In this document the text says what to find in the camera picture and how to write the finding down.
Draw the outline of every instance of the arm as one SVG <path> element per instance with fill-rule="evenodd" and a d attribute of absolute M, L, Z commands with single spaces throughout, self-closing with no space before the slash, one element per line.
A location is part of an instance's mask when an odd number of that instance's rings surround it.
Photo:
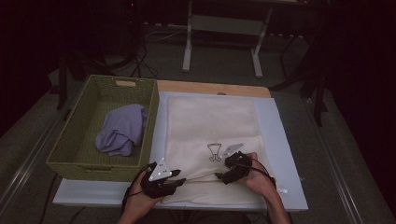
<path fill-rule="evenodd" d="M 128 198 L 125 210 L 122 213 L 118 224 L 134 224 L 136 221 L 149 212 L 149 210 L 163 198 L 152 199 L 142 192 L 140 182 L 146 172 L 143 172 L 132 185 L 129 194 L 136 194 Z"/>
<path fill-rule="evenodd" d="M 253 159 L 252 167 L 263 170 L 257 160 L 257 154 L 255 152 L 247 154 Z M 269 218 L 274 224 L 289 224 L 290 218 L 285 211 L 282 200 L 276 191 L 276 188 L 270 181 L 270 179 L 254 170 L 251 170 L 247 177 L 238 180 L 238 183 L 245 185 L 253 192 L 261 195 L 267 203 Z"/>

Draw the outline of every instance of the metal stand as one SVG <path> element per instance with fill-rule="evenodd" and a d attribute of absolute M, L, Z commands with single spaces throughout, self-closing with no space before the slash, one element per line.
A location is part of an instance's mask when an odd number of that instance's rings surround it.
<path fill-rule="evenodd" d="M 259 52 L 262 41 L 268 27 L 273 9 L 269 8 L 264 21 L 240 20 L 233 18 L 210 17 L 192 14 L 192 1 L 189 1 L 189 17 L 187 19 L 187 43 L 184 51 L 183 72 L 190 72 L 191 64 L 191 32 L 204 30 L 212 32 L 223 32 L 241 35 L 257 35 L 259 40 L 254 49 L 251 50 L 251 58 L 256 78 L 262 78 L 262 67 L 260 65 Z"/>

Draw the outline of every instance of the dark background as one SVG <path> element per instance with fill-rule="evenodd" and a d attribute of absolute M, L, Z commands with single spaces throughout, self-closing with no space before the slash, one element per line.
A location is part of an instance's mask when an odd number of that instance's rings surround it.
<path fill-rule="evenodd" d="M 0 136 L 50 89 L 47 74 L 58 67 L 62 36 L 69 46 L 100 57 L 104 49 L 88 11 L 105 1 L 2 1 L 0 4 Z M 125 25 L 124 4 L 101 15 L 119 16 L 100 24 Z M 149 23 L 185 24 L 187 1 L 144 1 L 142 16 Z M 221 13 L 213 7 L 211 13 Z M 278 8 L 269 32 L 295 32 L 301 12 Z M 307 59 L 326 56 L 329 68 L 326 87 L 332 91 L 363 157 L 396 216 L 396 3 L 382 1 L 338 1 L 318 35 L 317 51 Z"/>

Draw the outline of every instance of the white table leg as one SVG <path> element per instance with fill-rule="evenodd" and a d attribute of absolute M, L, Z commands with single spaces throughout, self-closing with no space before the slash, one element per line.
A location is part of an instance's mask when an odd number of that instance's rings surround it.
<path fill-rule="evenodd" d="M 251 59 L 253 61 L 254 74 L 256 75 L 256 78 L 262 78 L 262 67 L 260 66 L 259 52 L 262 48 L 262 41 L 264 40 L 265 32 L 267 30 L 268 22 L 271 18 L 272 12 L 272 8 L 268 9 L 265 21 L 262 23 L 262 30 L 260 31 L 259 41 L 256 45 L 256 48 L 251 50 Z"/>
<path fill-rule="evenodd" d="M 183 60 L 183 72 L 190 72 L 190 62 L 191 62 L 191 17 L 192 17 L 192 1 L 189 1 L 189 17 L 187 19 L 187 43 L 186 49 L 184 51 L 184 60 Z"/>

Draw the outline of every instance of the wooden board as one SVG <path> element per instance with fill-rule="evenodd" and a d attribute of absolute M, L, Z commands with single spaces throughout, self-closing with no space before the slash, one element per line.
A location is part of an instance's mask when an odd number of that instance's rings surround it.
<path fill-rule="evenodd" d="M 158 80 L 158 90 L 207 94 L 225 93 L 227 95 L 252 97 L 271 97 L 271 93 L 265 87 L 238 86 L 202 82 Z"/>

